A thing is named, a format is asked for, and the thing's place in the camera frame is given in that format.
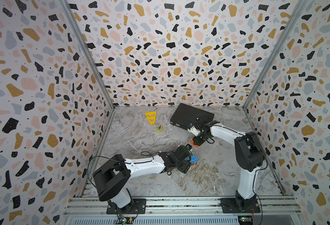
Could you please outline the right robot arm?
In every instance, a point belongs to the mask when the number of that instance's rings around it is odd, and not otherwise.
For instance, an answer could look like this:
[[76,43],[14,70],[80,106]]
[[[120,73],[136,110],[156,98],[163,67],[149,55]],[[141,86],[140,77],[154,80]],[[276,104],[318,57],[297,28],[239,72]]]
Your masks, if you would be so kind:
[[239,211],[245,211],[256,203],[257,173],[265,160],[264,150],[257,134],[237,131],[218,121],[201,126],[190,125],[188,131],[194,135],[193,143],[196,146],[214,137],[234,146],[236,161],[241,168],[240,184],[235,194],[235,207]]

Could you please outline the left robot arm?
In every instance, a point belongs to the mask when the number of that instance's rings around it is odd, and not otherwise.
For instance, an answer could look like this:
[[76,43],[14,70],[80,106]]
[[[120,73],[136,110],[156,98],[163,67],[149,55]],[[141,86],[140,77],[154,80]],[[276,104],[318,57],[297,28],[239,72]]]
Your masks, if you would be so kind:
[[121,210],[131,208],[135,201],[125,188],[128,181],[149,174],[171,175],[173,170],[186,174],[192,165],[192,156],[190,144],[180,145],[173,151],[150,153],[148,158],[142,159],[114,155],[92,175],[99,201],[110,202]]

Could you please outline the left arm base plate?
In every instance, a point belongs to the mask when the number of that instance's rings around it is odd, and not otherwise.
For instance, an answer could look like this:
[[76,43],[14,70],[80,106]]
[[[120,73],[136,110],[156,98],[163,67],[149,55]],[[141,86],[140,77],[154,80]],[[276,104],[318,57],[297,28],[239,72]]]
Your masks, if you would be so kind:
[[131,202],[119,208],[115,203],[110,202],[106,214],[108,215],[120,215],[120,214],[145,214],[146,211],[146,199],[145,198],[135,198]]

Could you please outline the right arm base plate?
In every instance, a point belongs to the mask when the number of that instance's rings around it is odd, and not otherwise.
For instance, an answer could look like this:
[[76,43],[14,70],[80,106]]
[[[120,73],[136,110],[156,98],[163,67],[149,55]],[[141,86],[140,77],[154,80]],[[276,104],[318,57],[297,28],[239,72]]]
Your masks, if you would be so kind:
[[223,213],[260,213],[260,204],[256,197],[243,200],[241,197],[221,198],[220,206]]

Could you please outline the blue lego brick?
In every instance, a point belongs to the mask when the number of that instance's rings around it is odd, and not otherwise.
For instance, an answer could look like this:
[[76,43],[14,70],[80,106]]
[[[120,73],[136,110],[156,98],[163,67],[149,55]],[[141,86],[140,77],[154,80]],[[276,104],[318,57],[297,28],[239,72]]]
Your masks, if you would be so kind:
[[193,165],[198,162],[198,157],[196,155],[192,155],[190,159],[190,163]]

